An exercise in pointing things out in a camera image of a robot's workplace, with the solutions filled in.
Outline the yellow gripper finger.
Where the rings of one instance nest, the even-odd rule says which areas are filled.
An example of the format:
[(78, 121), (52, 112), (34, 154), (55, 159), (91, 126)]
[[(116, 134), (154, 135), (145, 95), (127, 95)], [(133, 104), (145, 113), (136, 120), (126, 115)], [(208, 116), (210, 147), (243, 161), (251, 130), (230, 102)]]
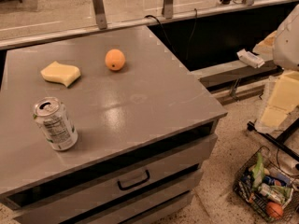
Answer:
[(268, 35), (264, 40), (256, 44), (253, 48), (253, 52), (263, 58), (272, 58), (273, 56), (273, 44), (275, 41), (277, 32), (274, 31)]
[(284, 71), (268, 78), (262, 96), (255, 128), (260, 133), (276, 130), (288, 115), (299, 106), (299, 72)]

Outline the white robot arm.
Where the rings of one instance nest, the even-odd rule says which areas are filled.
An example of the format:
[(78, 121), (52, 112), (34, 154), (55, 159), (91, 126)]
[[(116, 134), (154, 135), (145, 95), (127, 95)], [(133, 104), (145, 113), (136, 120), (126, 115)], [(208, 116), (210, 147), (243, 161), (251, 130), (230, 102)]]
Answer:
[(273, 62), (283, 69), (264, 86), (255, 128), (260, 133), (276, 130), (299, 106), (299, 5), (280, 24), (274, 38)]

